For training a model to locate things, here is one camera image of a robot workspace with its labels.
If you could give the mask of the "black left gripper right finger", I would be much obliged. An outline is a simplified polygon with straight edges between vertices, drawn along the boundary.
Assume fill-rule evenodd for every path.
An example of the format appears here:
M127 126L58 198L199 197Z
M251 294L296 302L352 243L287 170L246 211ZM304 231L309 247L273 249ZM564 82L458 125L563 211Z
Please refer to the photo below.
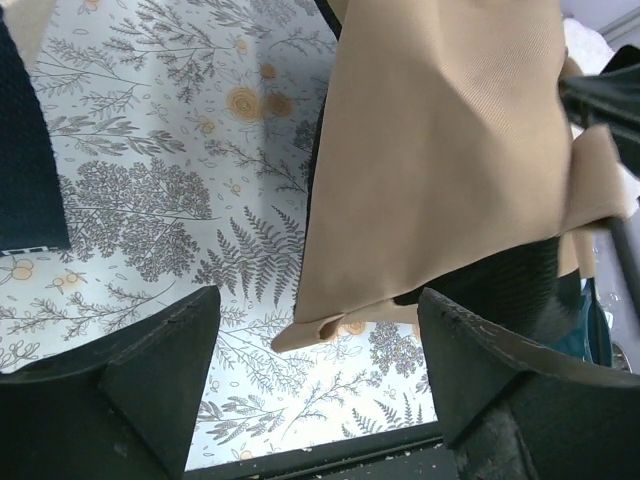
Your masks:
M460 478L638 478L637 375L546 348L431 289L418 315Z

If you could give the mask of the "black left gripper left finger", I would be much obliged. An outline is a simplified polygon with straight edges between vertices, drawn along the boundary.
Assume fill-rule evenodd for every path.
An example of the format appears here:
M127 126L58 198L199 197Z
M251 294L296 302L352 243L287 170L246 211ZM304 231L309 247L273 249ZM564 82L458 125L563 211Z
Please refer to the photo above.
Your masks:
M2 478L182 478L219 325L203 287L2 375Z

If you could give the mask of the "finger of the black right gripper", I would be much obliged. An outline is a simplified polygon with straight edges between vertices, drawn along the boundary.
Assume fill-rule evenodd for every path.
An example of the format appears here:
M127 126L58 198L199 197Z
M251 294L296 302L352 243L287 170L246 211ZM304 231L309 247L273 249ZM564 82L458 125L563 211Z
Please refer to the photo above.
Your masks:
M566 76L560 96L567 116L582 128L606 124L622 164L639 175L639 49L625 45L598 75Z

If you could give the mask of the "beige fabric pet tent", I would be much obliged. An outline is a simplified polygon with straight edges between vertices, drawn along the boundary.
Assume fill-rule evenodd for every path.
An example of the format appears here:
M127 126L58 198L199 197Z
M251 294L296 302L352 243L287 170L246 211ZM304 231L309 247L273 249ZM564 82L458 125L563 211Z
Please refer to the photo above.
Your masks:
M574 135L557 1L322 1L338 48L286 352L413 323L424 288L545 345L576 327L590 234L630 215L610 130Z

